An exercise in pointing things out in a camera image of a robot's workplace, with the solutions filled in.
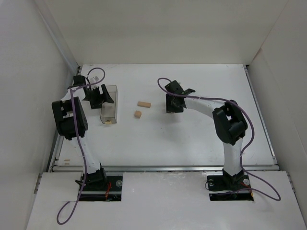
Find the wood cube block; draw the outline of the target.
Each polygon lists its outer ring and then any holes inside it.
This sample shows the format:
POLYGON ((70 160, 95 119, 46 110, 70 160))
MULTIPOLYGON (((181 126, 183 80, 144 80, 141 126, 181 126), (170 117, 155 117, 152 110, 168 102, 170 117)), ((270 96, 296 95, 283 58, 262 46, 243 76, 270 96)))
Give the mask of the wood cube block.
POLYGON ((142 116, 142 112, 141 111, 135 111, 134 113, 134 117, 137 118, 137 119, 140 119, 142 116))

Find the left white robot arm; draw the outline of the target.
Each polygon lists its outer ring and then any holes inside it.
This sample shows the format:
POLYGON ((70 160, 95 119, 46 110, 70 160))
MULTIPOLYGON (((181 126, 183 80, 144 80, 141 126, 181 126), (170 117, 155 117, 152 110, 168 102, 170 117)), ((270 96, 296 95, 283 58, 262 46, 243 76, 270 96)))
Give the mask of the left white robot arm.
POLYGON ((58 134, 77 149, 83 160, 83 177, 77 183, 87 189, 104 187, 108 184, 107 175, 90 150, 86 136, 88 121, 82 101, 88 101, 91 109, 101 108, 103 103, 114 103, 105 84, 101 84, 100 80, 89 81, 85 76, 76 75, 65 96, 51 104, 56 128, 58 134))

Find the clear plastic box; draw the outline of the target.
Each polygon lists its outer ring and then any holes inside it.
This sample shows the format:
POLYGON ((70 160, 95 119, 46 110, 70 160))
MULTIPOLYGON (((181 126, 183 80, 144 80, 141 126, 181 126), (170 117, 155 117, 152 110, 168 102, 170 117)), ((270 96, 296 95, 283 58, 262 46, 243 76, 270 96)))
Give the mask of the clear plastic box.
POLYGON ((103 103, 101 107, 100 120, 104 124, 105 120, 112 120, 112 124, 117 123, 118 115, 118 88, 116 85, 107 85, 106 86, 110 96, 114 100, 112 103, 103 103))

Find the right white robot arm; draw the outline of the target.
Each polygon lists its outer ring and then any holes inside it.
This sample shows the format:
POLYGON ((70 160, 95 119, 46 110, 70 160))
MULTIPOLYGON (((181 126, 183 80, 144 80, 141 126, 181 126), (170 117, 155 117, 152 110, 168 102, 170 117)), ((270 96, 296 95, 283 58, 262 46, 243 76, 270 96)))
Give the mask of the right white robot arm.
POLYGON ((190 98, 195 92, 192 89, 183 90, 174 80, 165 86, 166 112, 182 113, 184 109, 195 110, 213 119, 215 132, 223 143, 224 167, 221 178, 226 189, 234 189, 243 178, 244 172, 240 164, 243 137, 248 128, 242 112, 234 101, 218 103, 212 100, 190 98))

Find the long rectangular wood block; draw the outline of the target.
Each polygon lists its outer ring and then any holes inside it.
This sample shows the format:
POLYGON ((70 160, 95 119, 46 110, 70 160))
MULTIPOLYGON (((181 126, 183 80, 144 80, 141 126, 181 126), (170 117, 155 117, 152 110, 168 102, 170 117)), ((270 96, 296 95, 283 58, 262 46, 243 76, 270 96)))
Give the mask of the long rectangular wood block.
POLYGON ((138 105, 139 107, 151 108, 151 103, 148 103, 148 102, 138 101, 137 105, 138 105))

